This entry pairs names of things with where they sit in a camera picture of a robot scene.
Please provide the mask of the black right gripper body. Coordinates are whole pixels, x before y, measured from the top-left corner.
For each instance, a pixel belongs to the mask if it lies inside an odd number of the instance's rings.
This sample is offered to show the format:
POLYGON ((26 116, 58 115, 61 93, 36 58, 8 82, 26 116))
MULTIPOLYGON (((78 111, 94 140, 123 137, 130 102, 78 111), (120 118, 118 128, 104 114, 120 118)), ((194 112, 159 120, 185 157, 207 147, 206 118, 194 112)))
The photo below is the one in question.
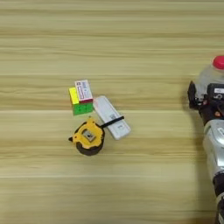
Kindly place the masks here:
POLYGON ((212 120, 224 120, 224 101, 204 100, 199 107, 199 114, 204 125, 212 120))

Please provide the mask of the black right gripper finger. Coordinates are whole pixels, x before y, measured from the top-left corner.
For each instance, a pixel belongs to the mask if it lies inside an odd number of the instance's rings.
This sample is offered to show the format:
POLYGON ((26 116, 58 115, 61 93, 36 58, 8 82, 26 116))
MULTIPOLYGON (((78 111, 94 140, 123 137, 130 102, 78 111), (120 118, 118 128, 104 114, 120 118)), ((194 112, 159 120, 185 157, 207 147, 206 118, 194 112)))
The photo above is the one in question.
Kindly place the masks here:
POLYGON ((189 84, 187 96, 189 101, 189 108, 198 110, 202 100, 197 96, 197 89, 193 81, 191 81, 189 84))

